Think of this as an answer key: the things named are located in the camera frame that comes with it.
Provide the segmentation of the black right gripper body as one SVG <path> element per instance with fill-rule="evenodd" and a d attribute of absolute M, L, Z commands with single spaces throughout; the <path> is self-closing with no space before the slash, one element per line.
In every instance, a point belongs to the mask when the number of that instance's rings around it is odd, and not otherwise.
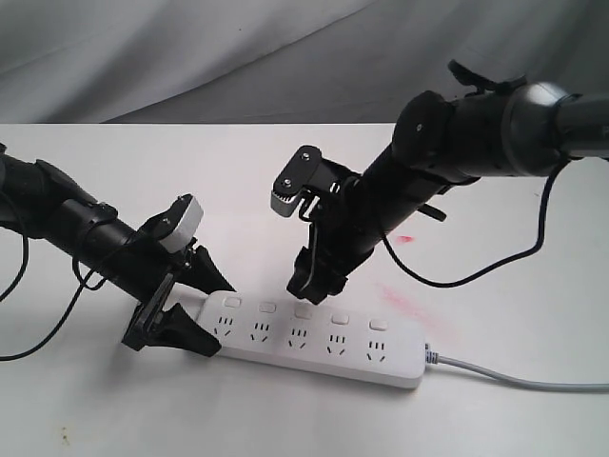
<path fill-rule="evenodd" d="M 385 175 L 314 173 L 300 186 L 299 217 L 308 244 L 294 262 L 296 281 L 344 281 L 385 235 Z"/>

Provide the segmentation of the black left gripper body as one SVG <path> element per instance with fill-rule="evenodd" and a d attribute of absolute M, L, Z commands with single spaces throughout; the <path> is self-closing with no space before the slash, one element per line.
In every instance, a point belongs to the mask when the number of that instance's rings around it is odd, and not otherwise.
<path fill-rule="evenodd" d="M 169 293 L 184 267 L 187 251 L 196 243 L 168 253 L 154 237 L 164 212 L 133 229 L 114 217 L 94 228 L 94 266 L 113 285 L 138 301 L 122 343 L 134 350 L 152 345 L 152 326 L 164 311 Z"/>

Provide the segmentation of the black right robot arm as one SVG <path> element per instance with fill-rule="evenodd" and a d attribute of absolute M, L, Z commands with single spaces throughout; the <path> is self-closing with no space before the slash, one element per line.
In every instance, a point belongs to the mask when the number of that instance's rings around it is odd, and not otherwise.
<path fill-rule="evenodd" d="M 449 101 L 428 90 L 400 113 L 391 141 L 362 173 L 299 147 L 271 191 L 272 209 L 309 225 L 287 291 L 319 304 L 414 213 L 443 221 L 430 200 L 483 177 L 541 177 L 541 202 L 571 162 L 608 155 L 608 99 L 525 77 L 497 82 L 456 61 L 467 87 Z"/>

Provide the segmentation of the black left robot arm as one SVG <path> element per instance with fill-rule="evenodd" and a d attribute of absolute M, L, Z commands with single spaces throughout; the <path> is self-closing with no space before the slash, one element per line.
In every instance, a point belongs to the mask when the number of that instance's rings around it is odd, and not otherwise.
<path fill-rule="evenodd" d="M 66 253 L 79 289 L 110 282 L 136 299 L 122 340 L 134 350 L 178 348 L 205 357 L 219 352 L 218 338 L 181 305 L 164 308 L 177 284 L 206 294 L 233 289 L 197 243 L 203 215 L 196 198 L 184 194 L 131 228 L 115 207 L 96 200 L 54 165 L 1 155 L 2 228 L 19 234 L 24 247 L 43 239 Z"/>

